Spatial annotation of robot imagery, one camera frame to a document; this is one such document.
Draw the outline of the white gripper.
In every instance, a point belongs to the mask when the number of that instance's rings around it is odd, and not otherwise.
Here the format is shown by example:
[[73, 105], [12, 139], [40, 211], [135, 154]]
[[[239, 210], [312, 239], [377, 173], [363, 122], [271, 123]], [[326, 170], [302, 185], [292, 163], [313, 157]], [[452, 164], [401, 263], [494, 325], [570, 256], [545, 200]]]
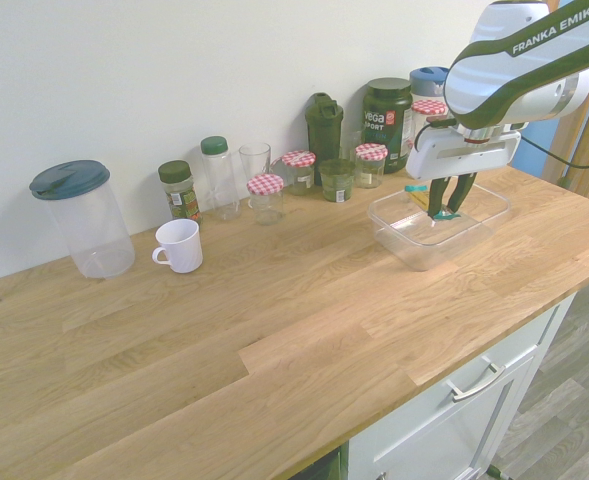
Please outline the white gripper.
[[410, 152], [406, 171], [414, 179], [432, 180], [427, 214], [435, 219], [441, 212], [447, 178], [458, 176], [447, 208], [457, 213], [474, 185], [477, 174], [506, 166], [518, 148], [519, 132], [490, 138], [483, 144], [466, 142], [455, 130], [425, 130]]

